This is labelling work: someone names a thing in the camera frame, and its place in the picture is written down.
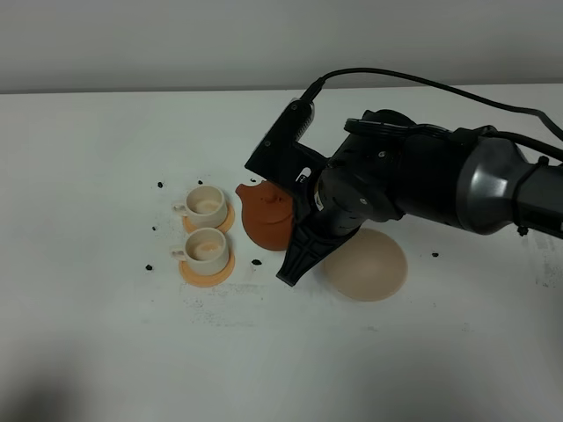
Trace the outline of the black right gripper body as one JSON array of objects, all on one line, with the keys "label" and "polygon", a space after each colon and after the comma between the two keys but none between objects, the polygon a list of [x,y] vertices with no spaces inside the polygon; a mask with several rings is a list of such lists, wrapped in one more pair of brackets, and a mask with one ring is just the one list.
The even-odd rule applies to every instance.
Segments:
[{"label": "black right gripper body", "polygon": [[418,174],[408,168],[417,123],[392,110],[367,110],[345,130],[330,157],[294,144],[294,233],[349,236],[367,220],[397,221],[417,211]]}]

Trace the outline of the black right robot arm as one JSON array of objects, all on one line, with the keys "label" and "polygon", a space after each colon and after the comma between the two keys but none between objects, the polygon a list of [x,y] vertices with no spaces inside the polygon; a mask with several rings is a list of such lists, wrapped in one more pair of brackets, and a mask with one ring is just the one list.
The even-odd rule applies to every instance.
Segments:
[{"label": "black right robot arm", "polygon": [[247,162],[288,193],[294,223],[280,280],[295,285],[370,220],[405,215],[480,235],[508,224],[562,234],[562,153],[494,127],[454,131],[392,111],[346,122],[346,140],[330,157],[299,142],[309,111],[290,105]]}]

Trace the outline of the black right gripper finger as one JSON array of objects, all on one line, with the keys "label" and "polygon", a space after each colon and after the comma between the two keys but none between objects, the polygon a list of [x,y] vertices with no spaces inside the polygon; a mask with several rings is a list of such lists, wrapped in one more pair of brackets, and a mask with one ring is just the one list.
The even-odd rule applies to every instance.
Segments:
[{"label": "black right gripper finger", "polygon": [[354,235],[354,230],[343,236],[328,234],[312,219],[296,223],[276,277],[290,287],[295,286],[311,268],[322,262]]}]

